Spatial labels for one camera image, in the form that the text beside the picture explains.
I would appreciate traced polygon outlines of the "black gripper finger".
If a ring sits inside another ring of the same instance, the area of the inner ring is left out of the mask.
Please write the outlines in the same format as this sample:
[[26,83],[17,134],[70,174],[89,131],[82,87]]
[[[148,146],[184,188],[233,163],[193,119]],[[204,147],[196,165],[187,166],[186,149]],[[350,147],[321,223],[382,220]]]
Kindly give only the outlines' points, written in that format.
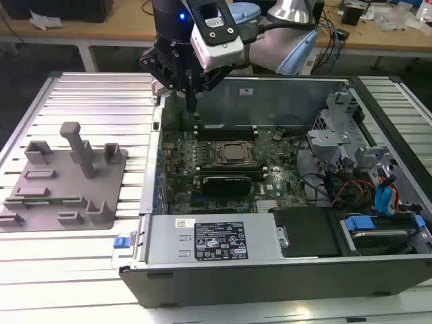
[[142,55],[140,64],[166,89],[181,92],[185,96],[187,110],[192,111],[192,87],[176,46],[169,48],[166,56],[152,47]]
[[198,93],[214,89],[234,67],[223,66],[217,69],[205,72],[202,68],[192,70],[191,75],[191,112],[196,111]]

